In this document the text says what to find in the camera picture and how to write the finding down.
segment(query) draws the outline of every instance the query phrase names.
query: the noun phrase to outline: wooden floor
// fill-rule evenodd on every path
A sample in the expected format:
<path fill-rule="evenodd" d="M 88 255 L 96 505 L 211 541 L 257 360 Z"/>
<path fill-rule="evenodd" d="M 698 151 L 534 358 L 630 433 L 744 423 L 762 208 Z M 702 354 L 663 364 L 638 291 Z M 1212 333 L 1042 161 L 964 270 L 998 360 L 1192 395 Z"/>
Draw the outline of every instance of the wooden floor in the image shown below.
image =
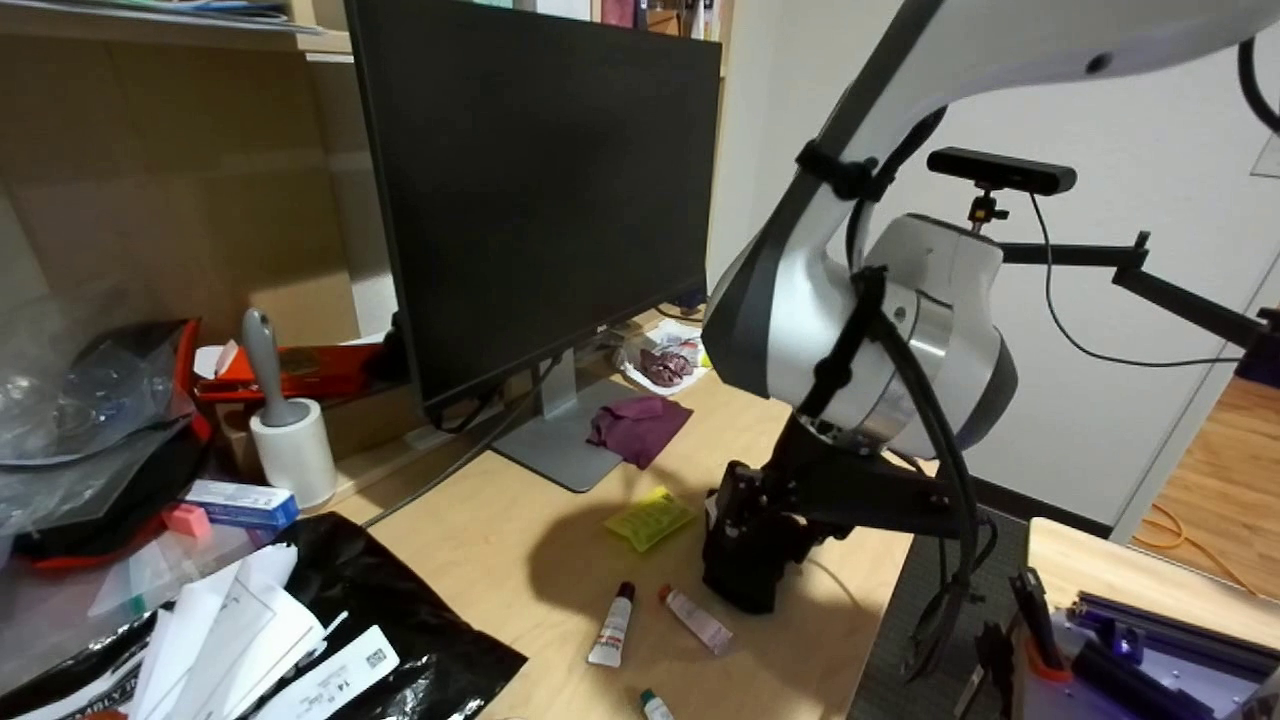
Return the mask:
<path fill-rule="evenodd" d="M 1161 508 L 1192 546 L 1280 599 L 1280 392 L 1233 382 L 1135 531 L 1143 550 L 1226 576 L 1199 550 L 1176 546 L 1172 516 Z"/>

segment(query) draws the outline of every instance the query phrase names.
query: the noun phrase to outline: clutter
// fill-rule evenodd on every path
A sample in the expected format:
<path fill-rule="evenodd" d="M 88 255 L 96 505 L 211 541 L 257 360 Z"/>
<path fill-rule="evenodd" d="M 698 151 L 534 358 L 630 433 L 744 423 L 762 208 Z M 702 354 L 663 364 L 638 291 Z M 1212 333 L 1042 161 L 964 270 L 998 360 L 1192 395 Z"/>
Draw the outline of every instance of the clutter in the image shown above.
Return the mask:
<path fill-rule="evenodd" d="M 596 412 L 587 445 L 613 448 L 618 460 L 649 468 L 689 417 L 690 408 L 663 395 L 629 395 Z"/>
<path fill-rule="evenodd" d="M 365 529 L 317 516 L 2 691 L 0 716 L 476 716 L 518 668 Z"/>
<path fill-rule="evenodd" d="M 643 720 L 675 720 L 671 706 L 661 702 L 650 687 L 638 687 L 638 716 Z"/>
<path fill-rule="evenodd" d="M 176 537 L 188 537 L 188 541 L 208 541 L 211 529 L 208 529 L 208 514 L 200 505 L 176 505 L 166 516 L 163 516 L 163 529 L 176 531 Z"/>
<path fill-rule="evenodd" d="M 257 308 L 243 312 L 243 349 L 262 392 L 249 433 L 266 483 L 288 488 L 298 508 L 317 508 L 336 491 L 324 412 L 317 402 L 285 402 L 272 319 Z"/>
<path fill-rule="evenodd" d="M 698 329 L 680 319 L 661 319 L 649 333 L 630 333 L 618 343 L 617 364 L 630 386 L 654 395 L 675 395 L 707 372 Z"/>
<path fill-rule="evenodd" d="M 605 521 L 617 537 L 622 537 L 638 555 L 661 550 L 669 537 L 684 531 L 695 521 L 695 508 L 680 505 L 675 498 L 661 491 L 643 505 L 630 505 Z"/>
<path fill-rule="evenodd" d="M 285 531 L 294 521 L 294 499 L 288 488 L 195 480 L 188 505 L 200 505 L 208 521 L 234 529 Z"/>
<path fill-rule="evenodd" d="M 285 395 L 310 395 L 310 402 L 357 402 L 371 392 L 377 386 L 391 386 L 381 372 L 381 360 L 386 358 L 383 343 L 303 343 L 303 349 L 278 349 L 278 390 Z M 200 404 L 262 404 L 262 390 L 251 372 L 249 349 L 226 343 L 205 343 L 193 360 L 195 402 Z"/>
<path fill-rule="evenodd" d="M 0 537 L 71 529 L 59 554 L 118 554 L 183 491 L 211 442 L 188 402 L 195 324 L 126 324 L 66 370 L 0 354 Z"/>
<path fill-rule="evenodd" d="M 1033 636 L 1014 640 L 1020 716 L 1233 716 L 1276 668 L 1261 643 L 1090 594 L 1056 615 L 1056 643 L 1070 662 L 1069 679 L 1042 671 Z"/>
<path fill-rule="evenodd" d="M 587 652 L 587 666 L 596 666 L 596 668 L 622 668 L 622 647 L 629 647 L 630 615 L 634 615 L 634 584 L 618 584 L 617 595 L 613 595 L 613 606 L 606 606 L 598 640 L 596 640 L 593 652 Z"/>
<path fill-rule="evenodd" d="M 661 599 L 711 658 L 725 658 L 733 647 L 733 631 L 711 611 L 690 606 L 690 595 L 663 584 Z"/>

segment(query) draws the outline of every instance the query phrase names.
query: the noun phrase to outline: cable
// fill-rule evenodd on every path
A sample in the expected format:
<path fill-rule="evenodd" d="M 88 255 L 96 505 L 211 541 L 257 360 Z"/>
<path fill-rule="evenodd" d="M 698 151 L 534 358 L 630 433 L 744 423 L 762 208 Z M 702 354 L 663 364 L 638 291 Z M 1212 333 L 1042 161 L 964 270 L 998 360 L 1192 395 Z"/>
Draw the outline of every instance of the cable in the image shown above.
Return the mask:
<path fill-rule="evenodd" d="M 1152 514 L 1161 514 L 1168 525 L 1152 525 L 1161 531 L 1168 531 L 1172 541 L 1143 541 L 1135 537 L 1135 546 L 1152 550 L 1152 554 L 1176 554 L 1176 550 L 1192 550 L 1199 554 L 1212 569 L 1220 569 L 1238 594 L 1248 594 L 1252 599 L 1276 606 L 1276 595 L 1261 594 L 1257 584 L 1248 584 L 1226 561 L 1220 561 L 1212 550 L 1204 550 L 1179 516 L 1172 516 L 1162 505 L 1152 505 Z"/>
<path fill-rule="evenodd" d="M 803 566 L 821 569 L 848 595 L 848 606 L 857 606 L 857 594 L 827 566 L 821 566 L 813 555 L 803 555 Z"/>
<path fill-rule="evenodd" d="M 925 423 L 925 437 L 933 442 L 933 451 L 940 460 L 940 480 L 946 480 L 956 488 L 956 525 L 960 525 L 960 569 L 953 573 L 953 580 L 942 584 L 942 594 L 937 594 L 925 611 L 917 615 L 911 627 L 911 652 L 904 662 L 909 679 L 919 679 L 925 671 L 933 671 L 933 666 L 940 662 L 940 647 L 953 640 L 960 611 L 967 606 L 967 584 L 976 573 L 976 529 L 981 529 L 981 514 L 976 514 L 976 498 L 973 498 L 973 477 L 964 466 L 964 451 L 956 448 L 953 423 L 919 370 L 919 360 L 911 358 L 909 342 L 891 329 L 888 315 L 870 319 L 870 342 L 885 349 L 885 358 L 891 360 L 891 370 L 898 372 L 898 386 L 909 390 L 917 417 Z"/>
<path fill-rule="evenodd" d="M 1257 38 L 1248 38 L 1235 53 L 1235 77 L 1238 77 L 1238 91 L 1244 91 L 1244 103 L 1252 110 L 1252 115 L 1261 125 L 1267 125 L 1267 132 L 1280 138 L 1280 113 L 1267 103 L 1264 90 L 1257 84 Z"/>
<path fill-rule="evenodd" d="M 989 529 L 989 541 L 982 541 L 982 550 L 976 554 L 973 573 L 981 573 L 981 569 L 990 561 L 996 546 L 998 546 L 996 521 L 990 521 L 990 516 L 981 516 L 981 525 Z"/>
<path fill-rule="evenodd" d="M 937 541 L 937 594 L 946 594 L 946 576 L 953 576 L 946 541 L 940 537 Z"/>
<path fill-rule="evenodd" d="M 1033 199 L 1033 212 L 1035 212 L 1035 224 L 1038 224 L 1038 237 L 1042 237 L 1042 308 L 1056 324 L 1056 333 L 1080 354 L 1080 358 L 1090 358 L 1090 360 L 1105 360 L 1105 364 L 1125 364 L 1125 370 L 1196 370 L 1196 364 L 1238 364 L 1244 358 L 1183 358 L 1183 360 L 1135 360 L 1135 358 L 1111 358 L 1111 354 L 1095 354 L 1088 343 L 1080 343 L 1064 315 L 1056 312 L 1056 301 L 1052 301 L 1052 237 L 1049 237 L 1049 224 L 1042 224 L 1042 212 L 1038 212 L 1038 199 L 1026 192 Z"/>

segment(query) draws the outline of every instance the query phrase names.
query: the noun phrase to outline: wooden desk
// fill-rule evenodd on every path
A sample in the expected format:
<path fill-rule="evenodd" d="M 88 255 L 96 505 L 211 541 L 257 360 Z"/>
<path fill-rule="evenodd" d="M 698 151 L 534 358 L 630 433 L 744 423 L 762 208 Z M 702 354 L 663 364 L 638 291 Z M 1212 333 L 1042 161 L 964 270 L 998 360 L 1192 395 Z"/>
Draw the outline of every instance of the wooden desk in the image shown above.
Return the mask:
<path fill-rule="evenodd" d="M 698 584 L 698 529 L 650 555 L 622 550 L 605 521 L 661 488 L 698 499 L 726 460 L 758 466 L 785 423 L 781 404 L 702 382 L 680 395 L 695 408 L 649 468 L 617 468 L 587 498 L 482 451 L 476 466 L 371 529 L 460 615 L 518 647 L 529 668 L 487 716 L 634 716 L 634 691 L 654 687 L 675 716 L 842 716 L 891 595 L 909 537 L 857 531 L 803 566 L 781 589 L 777 615 L 739 615 Z M 629 662 L 587 668 L 618 580 L 634 580 Z M 675 584 L 736 631 L 726 658 L 707 658 L 661 606 Z"/>

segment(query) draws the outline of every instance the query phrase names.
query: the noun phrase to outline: lip balm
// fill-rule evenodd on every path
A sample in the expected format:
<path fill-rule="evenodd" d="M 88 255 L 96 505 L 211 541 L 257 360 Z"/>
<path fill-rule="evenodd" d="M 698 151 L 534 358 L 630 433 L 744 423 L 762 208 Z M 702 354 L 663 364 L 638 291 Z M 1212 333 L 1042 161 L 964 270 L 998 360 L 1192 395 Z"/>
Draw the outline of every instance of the lip balm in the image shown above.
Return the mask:
<path fill-rule="evenodd" d="M 675 594 L 671 584 L 661 589 L 661 599 L 669 606 L 669 611 L 711 652 L 725 658 L 733 643 L 733 631 L 702 609 L 695 609 L 684 594 Z"/>
<path fill-rule="evenodd" d="M 587 652 L 587 666 L 596 668 L 622 668 L 622 647 L 629 647 L 629 627 L 630 627 L 630 611 L 634 611 L 634 584 L 618 584 L 613 594 L 598 640 Z"/>
<path fill-rule="evenodd" d="M 661 702 L 650 687 L 638 687 L 638 714 L 643 720 L 675 720 L 671 706 Z"/>

